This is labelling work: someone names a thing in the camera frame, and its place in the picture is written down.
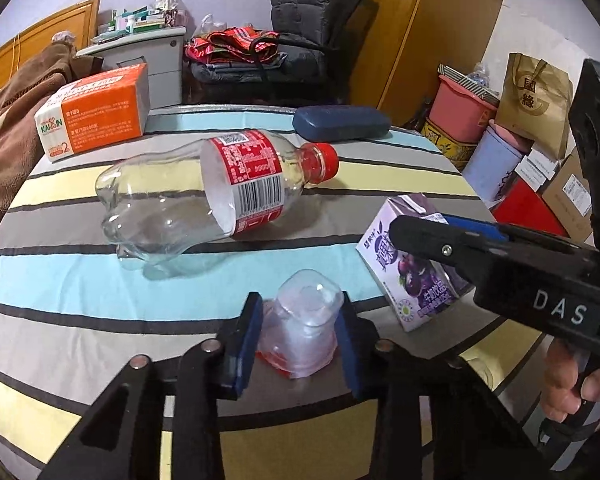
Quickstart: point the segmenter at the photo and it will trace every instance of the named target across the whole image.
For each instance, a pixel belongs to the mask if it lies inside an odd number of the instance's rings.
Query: light blue container
[[[483,202],[493,202],[522,157],[522,153],[488,126],[462,176]]]

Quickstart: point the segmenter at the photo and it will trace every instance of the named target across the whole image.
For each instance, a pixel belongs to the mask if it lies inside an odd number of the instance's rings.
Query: yellow stripe
[[[40,176],[24,182],[11,207],[38,205],[95,196],[95,182],[110,166],[81,168]],[[145,166],[140,171],[129,168],[134,191],[156,192],[165,189],[200,189],[200,165],[193,161],[160,166]],[[317,187],[326,189],[384,190],[387,192],[430,192],[476,196],[460,174],[429,170],[376,166],[362,162],[341,162],[336,177]]]
[[[539,332],[506,321],[462,354],[480,358],[495,389],[536,341]],[[221,435],[227,478],[359,478],[368,470],[376,418],[375,401],[320,417]],[[27,397],[0,382],[0,435],[46,463],[78,421],[78,416]],[[422,425],[422,442],[431,439]],[[169,478],[171,433],[163,432],[161,477]]]

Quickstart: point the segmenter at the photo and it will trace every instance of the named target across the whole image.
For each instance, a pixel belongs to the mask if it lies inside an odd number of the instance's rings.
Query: empty bottle
[[[291,379],[325,367],[338,345],[333,325],[344,294],[320,272],[299,270],[286,280],[262,321],[258,353]]]
[[[96,181],[102,229],[120,256],[156,264],[275,220],[306,184],[337,171],[330,144],[296,148],[265,130],[200,139],[104,171]]]

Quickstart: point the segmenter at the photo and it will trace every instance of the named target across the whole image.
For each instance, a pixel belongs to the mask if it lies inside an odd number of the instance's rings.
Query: plaid blanket
[[[184,47],[189,59],[204,64],[214,64],[232,61],[252,63],[249,56],[251,41],[257,38],[277,38],[277,32],[256,31],[253,27],[232,27],[223,31],[210,32],[203,36],[191,38]],[[256,53],[261,62],[271,60],[278,51],[273,43],[259,43]]]

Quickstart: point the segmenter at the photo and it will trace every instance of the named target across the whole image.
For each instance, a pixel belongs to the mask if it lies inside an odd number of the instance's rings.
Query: orange box
[[[140,137],[148,114],[149,78],[143,63],[63,86],[35,118],[42,147],[53,162]]]

